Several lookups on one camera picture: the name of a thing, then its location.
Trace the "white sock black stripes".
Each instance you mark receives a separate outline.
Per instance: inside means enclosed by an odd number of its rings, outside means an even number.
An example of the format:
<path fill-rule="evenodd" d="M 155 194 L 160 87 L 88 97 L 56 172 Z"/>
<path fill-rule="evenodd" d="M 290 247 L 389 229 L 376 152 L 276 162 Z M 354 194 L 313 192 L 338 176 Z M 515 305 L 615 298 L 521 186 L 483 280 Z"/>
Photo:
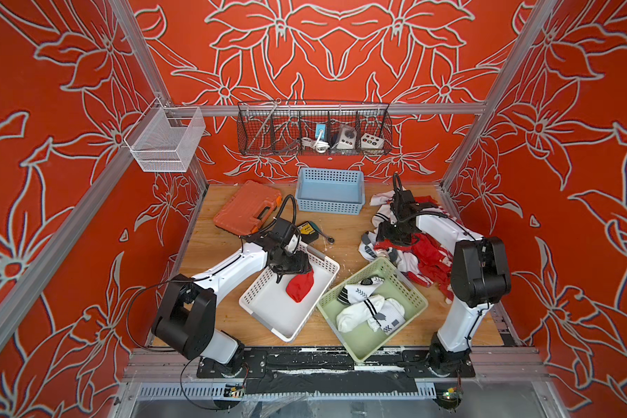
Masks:
<path fill-rule="evenodd" d="M 372 303 L 377 304 L 378 308 L 381 308 L 383 300 L 386 299 L 381 295 L 374 295 L 368 298 Z M 349 333 L 355 330 L 357 327 L 365 323 L 367 325 L 367 319 L 370 317 L 369 308 L 365 304 L 365 301 L 356 303 L 344 308 L 336 317 L 336 327 L 341 333 Z"/>

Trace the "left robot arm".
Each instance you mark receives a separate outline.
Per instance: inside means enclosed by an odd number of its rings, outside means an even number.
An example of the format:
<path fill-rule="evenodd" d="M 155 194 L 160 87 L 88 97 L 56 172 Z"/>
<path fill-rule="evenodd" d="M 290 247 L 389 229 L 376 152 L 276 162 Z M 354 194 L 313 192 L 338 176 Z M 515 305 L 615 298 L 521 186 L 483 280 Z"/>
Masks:
<path fill-rule="evenodd" d="M 256 243 L 244 244 L 203 273 L 175 276 L 158 307 L 152 333 L 188 360 L 205 357 L 224 366 L 238 362 L 240 342 L 215 327 L 216 310 L 235 287 L 264 269 L 281 278 L 309 273 L 312 267 L 298 240 L 267 249 Z"/>

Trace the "red santa sock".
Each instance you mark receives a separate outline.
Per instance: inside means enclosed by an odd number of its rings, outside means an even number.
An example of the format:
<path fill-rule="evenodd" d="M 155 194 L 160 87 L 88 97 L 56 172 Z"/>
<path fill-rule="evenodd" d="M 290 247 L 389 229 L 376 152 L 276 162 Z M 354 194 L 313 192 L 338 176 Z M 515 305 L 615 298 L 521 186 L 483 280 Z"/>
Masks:
<path fill-rule="evenodd" d="M 452 254 L 426 233 L 412 236 L 408 246 L 399 246 L 388 240 L 378 241 L 374 250 L 396 251 L 396 266 L 409 280 L 423 287 L 436 285 L 450 304 L 454 294 L 450 284 Z"/>

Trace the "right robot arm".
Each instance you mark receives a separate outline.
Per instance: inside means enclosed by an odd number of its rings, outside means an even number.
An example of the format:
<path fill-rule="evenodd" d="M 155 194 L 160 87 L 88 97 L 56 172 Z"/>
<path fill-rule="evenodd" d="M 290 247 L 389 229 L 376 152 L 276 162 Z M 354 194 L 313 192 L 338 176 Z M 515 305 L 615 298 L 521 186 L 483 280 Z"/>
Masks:
<path fill-rule="evenodd" d="M 432 337 L 426 358 L 434 374 L 449 376 L 470 361 L 472 339 L 483 317 L 511 290 L 505 245 L 435 209 L 397 215 L 392 226 L 409 237 L 426 233 L 452 254 L 452 305 Z"/>

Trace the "red christmas sock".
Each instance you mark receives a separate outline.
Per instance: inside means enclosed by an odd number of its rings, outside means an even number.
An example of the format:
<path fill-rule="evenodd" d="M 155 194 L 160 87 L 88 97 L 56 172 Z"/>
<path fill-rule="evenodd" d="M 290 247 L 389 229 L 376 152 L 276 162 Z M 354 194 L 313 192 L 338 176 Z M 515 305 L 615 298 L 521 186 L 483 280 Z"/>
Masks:
<path fill-rule="evenodd" d="M 313 270 L 310 270 L 307 273 L 298 274 L 287 284 L 287 295 L 295 303 L 301 303 L 311 292 L 314 283 L 315 273 Z"/>

